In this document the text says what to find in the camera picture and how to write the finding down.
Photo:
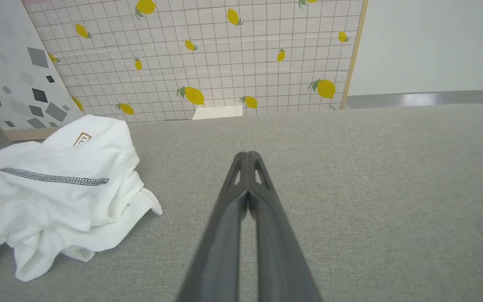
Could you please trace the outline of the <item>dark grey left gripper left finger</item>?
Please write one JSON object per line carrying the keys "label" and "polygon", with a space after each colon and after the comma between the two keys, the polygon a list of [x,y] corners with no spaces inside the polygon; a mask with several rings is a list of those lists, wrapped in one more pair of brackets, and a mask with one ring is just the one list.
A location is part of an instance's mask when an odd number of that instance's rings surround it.
{"label": "dark grey left gripper left finger", "polygon": [[177,302],[237,302],[240,226],[247,213],[247,153],[235,157],[177,294]]}

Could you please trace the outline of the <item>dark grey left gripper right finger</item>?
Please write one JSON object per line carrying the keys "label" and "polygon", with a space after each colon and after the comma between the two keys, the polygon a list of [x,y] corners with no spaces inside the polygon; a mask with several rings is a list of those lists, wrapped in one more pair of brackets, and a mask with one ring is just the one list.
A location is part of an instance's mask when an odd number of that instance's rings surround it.
{"label": "dark grey left gripper right finger", "polygon": [[248,209],[256,223],[260,302],[320,302],[322,296],[263,159],[248,153]]}

